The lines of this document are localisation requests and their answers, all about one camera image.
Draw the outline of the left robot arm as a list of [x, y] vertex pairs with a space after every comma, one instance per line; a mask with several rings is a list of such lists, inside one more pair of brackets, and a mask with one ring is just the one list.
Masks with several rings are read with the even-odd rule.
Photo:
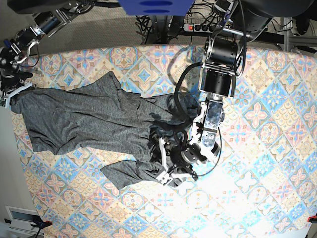
[[[198, 179], [193, 164], [220, 158], [222, 145], [217, 144], [216, 136], [220, 135], [219, 125], [224, 119], [223, 98], [234, 96], [236, 79], [245, 68], [247, 43], [273, 18], [273, 8], [266, 0], [235, 0], [224, 11], [206, 41], [202, 62], [188, 66], [176, 85], [174, 101], [191, 124], [191, 131], [174, 130], [177, 145], [173, 147], [167, 138], [158, 140], [163, 169], [156, 179], [163, 185]], [[195, 67], [205, 75], [200, 79], [200, 90], [206, 93], [206, 99], [199, 103], [198, 115], [192, 119], [183, 110], [178, 94], [186, 74]]]

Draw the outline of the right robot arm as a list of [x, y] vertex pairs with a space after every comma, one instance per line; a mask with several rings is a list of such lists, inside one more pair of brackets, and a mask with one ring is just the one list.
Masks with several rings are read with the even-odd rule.
[[95, 0], [79, 0], [59, 9], [35, 14], [34, 23], [16, 33], [11, 40], [5, 40], [0, 48], [0, 105], [8, 108], [10, 98], [32, 86], [27, 79], [33, 74], [22, 68], [33, 68], [24, 65], [30, 56], [31, 49], [38, 47], [44, 36], [50, 37], [59, 29], [70, 23], [78, 15], [89, 12], [96, 5]]

